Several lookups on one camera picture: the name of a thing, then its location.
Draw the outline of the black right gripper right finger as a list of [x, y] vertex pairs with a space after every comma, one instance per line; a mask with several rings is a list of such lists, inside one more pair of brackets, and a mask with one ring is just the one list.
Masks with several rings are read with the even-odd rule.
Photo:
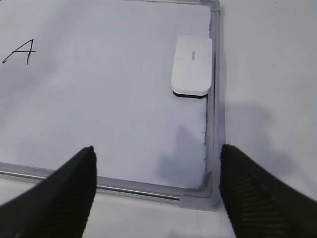
[[224, 144], [220, 195], [238, 238], [315, 238], [317, 202]]

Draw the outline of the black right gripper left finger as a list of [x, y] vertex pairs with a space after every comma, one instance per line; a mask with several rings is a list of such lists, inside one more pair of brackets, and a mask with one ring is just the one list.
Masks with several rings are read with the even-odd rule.
[[97, 190], [97, 156], [85, 147], [45, 180], [0, 207], [2, 238], [80, 238]]

